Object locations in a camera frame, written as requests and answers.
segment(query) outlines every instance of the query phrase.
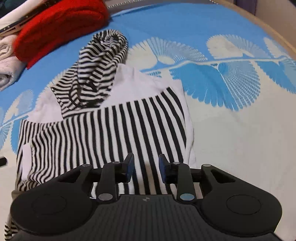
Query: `red towel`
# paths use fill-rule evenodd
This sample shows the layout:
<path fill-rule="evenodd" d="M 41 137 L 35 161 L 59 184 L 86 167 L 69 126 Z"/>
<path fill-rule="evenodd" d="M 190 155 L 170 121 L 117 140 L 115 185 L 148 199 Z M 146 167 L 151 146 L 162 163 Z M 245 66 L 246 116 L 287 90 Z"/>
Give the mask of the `red towel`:
<path fill-rule="evenodd" d="M 102 28 L 108 19 L 102 0 L 61 0 L 25 25 L 13 44 L 15 54 L 29 69 L 64 43 Z"/>

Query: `purple curtain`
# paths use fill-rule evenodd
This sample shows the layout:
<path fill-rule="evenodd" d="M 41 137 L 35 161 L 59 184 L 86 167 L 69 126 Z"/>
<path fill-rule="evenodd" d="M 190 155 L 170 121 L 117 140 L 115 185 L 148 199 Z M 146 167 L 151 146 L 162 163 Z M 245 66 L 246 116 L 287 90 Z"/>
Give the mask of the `purple curtain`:
<path fill-rule="evenodd" d="M 255 15 L 257 0 L 235 0 L 234 3 L 237 6 Z"/>

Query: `wooden edge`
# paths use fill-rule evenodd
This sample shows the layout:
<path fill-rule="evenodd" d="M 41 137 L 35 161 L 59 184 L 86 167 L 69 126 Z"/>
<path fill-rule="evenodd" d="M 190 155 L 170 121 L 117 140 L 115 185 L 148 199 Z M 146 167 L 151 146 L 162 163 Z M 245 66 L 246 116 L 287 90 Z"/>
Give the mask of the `wooden edge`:
<path fill-rule="evenodd" d="M 294 48 L 282 35 L 275 31 L 271 26 L 260 20 L 258 17 L 253 14 L 243 10 L 242 8 L 227 2 L 226 0 L 214 0 L 216 3 L 223 5 L 229 9 L 236 11 L 241 16 L 247 18 L 252 23 L 260 26 L 267 34 L 269 34 L 275 41 L 277 41 L 281 46 L 285 48 L 288 54 L 296 59 L 296 48 Z"/>

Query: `bed sheet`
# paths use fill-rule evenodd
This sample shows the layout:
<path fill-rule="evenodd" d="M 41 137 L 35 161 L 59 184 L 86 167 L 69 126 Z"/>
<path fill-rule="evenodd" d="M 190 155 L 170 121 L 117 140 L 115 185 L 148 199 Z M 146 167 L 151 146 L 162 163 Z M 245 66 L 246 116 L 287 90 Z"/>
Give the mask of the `bed sheet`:
<path fill-rule="evenodd" d="M 276 234 L 296 238 L 296 62 L 261 28 L 220 5 L 160 4 L 113 16 L 128 39 L 126 64 L 181 79 L 194 125 L 197 166 L 210 163 L 273 195 L 283 216 Z M 0 168 L 5 221 L 14 188 L 21 119 L 78 58 L 92 34 L 25 70 L 0 93 Z"/>

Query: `silver screw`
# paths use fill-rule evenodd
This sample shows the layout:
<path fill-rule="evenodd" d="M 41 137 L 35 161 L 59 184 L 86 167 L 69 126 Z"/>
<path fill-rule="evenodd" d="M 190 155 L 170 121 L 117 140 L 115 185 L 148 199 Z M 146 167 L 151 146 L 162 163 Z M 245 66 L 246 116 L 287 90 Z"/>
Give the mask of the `silver screw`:
<path fill-rule="evenodd" d="M 180 199 L 182 199 L 183 201 L 191 201 L 194 198 L 195 197 L 191 193 L 183 193 L 180 195 Z"/>
<path fill-rule="evenodd" d="M 113 195 L 110 193 L 102 193 L 98 197 L 101 201 L 109 201 L 113 198 Z"/>

